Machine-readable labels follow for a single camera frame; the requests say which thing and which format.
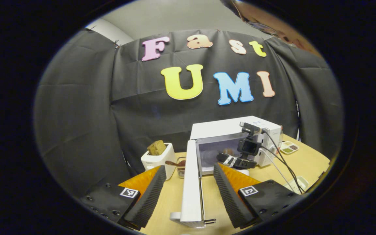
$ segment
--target person's hair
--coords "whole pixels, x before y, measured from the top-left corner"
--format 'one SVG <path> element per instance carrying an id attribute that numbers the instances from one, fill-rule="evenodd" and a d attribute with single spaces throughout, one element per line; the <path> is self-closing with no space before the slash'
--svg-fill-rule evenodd
<path id="1" fill-rule="evenodd" d="M 235 8 L 235 6 L 233 6 L 233 2 L 232 2 L 231 0 L 220 0 L 220 2 L 221 2 L 225 7 L 227 7 L 228 9 L 230 9 L 235 15 L 237 15 L 237 17 L 240 18 L 239 12 L 238 12 L 237 9 Z"/>

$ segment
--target table surface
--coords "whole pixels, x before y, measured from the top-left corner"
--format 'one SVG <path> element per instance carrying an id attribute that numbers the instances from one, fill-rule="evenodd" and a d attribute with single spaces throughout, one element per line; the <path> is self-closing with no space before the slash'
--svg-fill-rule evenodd
<path id="1" fill-rule="evenodd" d="M 330 160 L 318 151 L 312 149 L 311 147 L 301 143 L 294 138 L 291 138 L 284 134 L 284 141 L 291 141 L 300 147 L 294 153 L 289 155 L 283 154 L 282 156 L 294 170 L 295 175 L 304 177 L 308 183 L 309 188 L 317 180 L 318 177 L 326 171 L 329 167 Z M 186 153 L 175 153 L 176 159 L 181 156 L 186 156 Z M 276 166 L 284 174 L 288 181 L 292 180 L 291 174 L 288 169 L 283 165 L 278 159 L 273 160 Z M 284 185 L 286 182 L 283 177 L 279 174 L 278 170 L 273 166 L 273 164 L 264 167 L 255 167 L 249 170 L 249 176 L 263 182 L 266 180 L 275 180 L 276 182 Z M 172 177 L 163 183 L 163 188 L 156 204 L 155 210 L 153 211 L 152 217 L 150 218 L 146 228 L 142 228 L 140 232 L 148 235 L 156 234 L 234 234 L 241 230 L 233 228 L 230 222 L 230 218 L 225 210 L 223 200 L 221 199 L 218 186 L 215 183 L 213 175 L 202 177 L 203 185 L 203 196 L 204 196 L 204 212 L 205 219 L 216 219 L 216 223 L 207 225 L 205 228 L 193 229 L 178 223 L 175 223 L 169 219 L 171 212 L 180 212 L 182 205 L 182 189 L 184 179 L 178 177 L 178 173 L 175 170 Z"/>

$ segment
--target black cable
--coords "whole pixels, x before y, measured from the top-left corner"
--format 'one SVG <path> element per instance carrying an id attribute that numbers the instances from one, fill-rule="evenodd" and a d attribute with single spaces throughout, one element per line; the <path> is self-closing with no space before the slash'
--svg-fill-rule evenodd
<path id="1" fill-rule="evenodd" d="M 272 141 L 272 143 L 274 144 L 274 146 L 277 147 L 275 141 L 272 139 L 272 137 L 271 137 L 271 136 L 270 136 L 265 130 L 262 129 L 262 133 L 266 133 L 267 136 L 268 136 L 268 137 L 270 138 L 270 140 Z M 305 192 L 304 189 L 302 189 L 302 188 L 299 186 L 298 181 L 297 181 L 297 177 L 296 177 L 294 171 L 288 166 L 288 164 L 287 164 L 287 162 L 285 161 L 284 157 L 282 156 L 281 152 L 280 152 L 280 151 L 278 151 L 278 152 L 279 152 L 279 156 L 281 156 L 281 158 L 283 159 L 283 161 L 281 161 L 281 159 L 279 159 L 278 156 L 276 156 L 275 153 L 273 153 L 273 152 L 271 152 L 271 153 L 272 153 L 276 158 L 278 158 L 278 160 L 280 160 L 280 161 L 281 161 L 281 162 L 282 162 L 282 163 L 288 168 L 288 171 L 291 173 L 291 175 L 292 175 L 292 177 L 293 177 L 295 183 L 297 184 L 298 190 L 299 190 L 300 192 L 301 192 L 301 191 Z"/>

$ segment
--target eyeglasses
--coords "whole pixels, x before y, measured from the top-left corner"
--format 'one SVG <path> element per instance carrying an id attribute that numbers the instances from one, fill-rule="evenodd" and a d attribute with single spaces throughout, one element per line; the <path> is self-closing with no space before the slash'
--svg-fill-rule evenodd
<path id="1" fill-rule="evenodd" d="M 242 14 L 240 14 L 240 11 L 239 11 L 239 9 L 237 9 L 237 6 L 234 4 L 233 0 L 231 0 L 231 3 L 233 4 L 234 8 L 236 8 L 237 13 L 239 14 L 239 17 L 243 22 L 245 22 L 246 24 L 248 24 L 248 25 L 252 26 L 253 28 L 256 28 L 256 29 L 258 29 L 258 30 L 260 30 L 264 33 L 271 34 L 275 37 L 278 37 L 278 35 L 276 34 L 276 30 L 274 30 L 273 28 L 266 26 L 266 25 L 263 25 L 263 24 L 260 24 L 260 23 L 257 23 L 257 22 L 247 21 L 247 19 L 244 18 Z"/>

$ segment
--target black fabric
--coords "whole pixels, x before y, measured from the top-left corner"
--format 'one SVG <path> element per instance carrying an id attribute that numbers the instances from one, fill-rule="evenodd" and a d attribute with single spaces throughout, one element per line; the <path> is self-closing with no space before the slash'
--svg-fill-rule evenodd
<path id="1" fill-rule="evenodd" d="M 114 45 L 82 30 L 49 63 L 34 105 L 36 142 L 52 176 L 80 198 L 108 178 L 128 178 L 110 112 Z"/>
<path id="2" fill-rule="evenodd" d="M 213 46 L 188 48 L 186 39 L 194 34 L 208 36 Z M 142 42 L 163 36 L 170 37 L 170 42 L 165 43 L 160 58 L 141 61 L 144 56 Z M 228 44 L 230 39 L 242 42 L 246 55 L 233 52 Z M 254 40 L 263 45 L 266 57 L 257 55 L 249 45 Z M 190 64 L 204 67 L 201 70 L 203 92 L 193 99 L 175 100 L 166 92 L 161 70 L 181 67 L 181 86 L 189 89 L 193 84 L 186 66 Z M 340 100 L 340 96 L 336 96 L 338 86 L 327 68 L 322 59 L 281 44 L 278 39 L 263 40 L 227 31 L 177 31 L 122 45 L 116 52 L 114 64 L 112 111 L 124 155 L 136 171 L 142 172 L 140 157 L 153 141 L 171 142 L 176 152 L 186 151 L 193 123 L 252 115 L 283 125 L 284 133 L 292 137 L 297 136 L 299 127 L 303 128 L 300 129 L 303 142 L 331 157 L 332 150 L 337 151 L 336 146 L 340 144 L 340 137 L 336 134 L 343 128 L 339 122 L 343 114 L 341 104 L 337 103 Z M 256 75 L 258 71 L 270 73 L 270 82 L 276 92 L 274 97 L 263 97 L 261 79 Z M 249 73 L 254 100 L 219 105 L 218 81 L 213 77 L 217 72 L 228 73 L 234 81 L 237 73 Z M 300 119 L 296 101 L 300 104 Z M 336 105 L 337 110 L 328 110 L 326 104 Z"/>

